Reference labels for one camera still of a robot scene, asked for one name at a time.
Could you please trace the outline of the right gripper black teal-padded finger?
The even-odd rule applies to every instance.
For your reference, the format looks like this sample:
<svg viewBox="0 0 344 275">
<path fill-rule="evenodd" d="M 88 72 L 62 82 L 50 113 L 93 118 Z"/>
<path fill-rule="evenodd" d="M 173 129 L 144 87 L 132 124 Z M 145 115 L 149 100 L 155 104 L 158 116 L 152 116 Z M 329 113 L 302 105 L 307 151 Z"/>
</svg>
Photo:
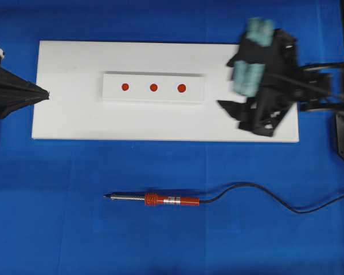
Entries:
<svg viewBox="0 0 344 275">
<path fill-rule="evenodd" d="M 241 38 L 238 60 L 267 62 L 272 54 L 274 22 L 270 19 L 250 18 Z"/>
<path fill-rule="evenodd" d="M 233 92 L 245 97 L 255 97 L 265 72 L 265 64 L 250 64 L 232 58 L 226 65 L 233 69 Z"/>
</svg>

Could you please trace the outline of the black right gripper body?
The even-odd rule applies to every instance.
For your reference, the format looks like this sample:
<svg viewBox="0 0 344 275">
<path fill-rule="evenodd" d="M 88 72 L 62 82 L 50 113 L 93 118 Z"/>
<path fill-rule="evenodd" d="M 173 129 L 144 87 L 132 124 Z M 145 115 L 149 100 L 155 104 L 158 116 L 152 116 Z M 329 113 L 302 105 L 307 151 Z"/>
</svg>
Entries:
<svg viewBox="0 0 344 275">
<path fill-rule="evenodd" d="M 262 27 L 260 46 L 265 58 L 260 83 L 261 106 L 290 106 L 295 102 L 319 101 L 330 95 L 330 79 L 298 65 L 296 38 L 282 29 Z"/>
</svg>

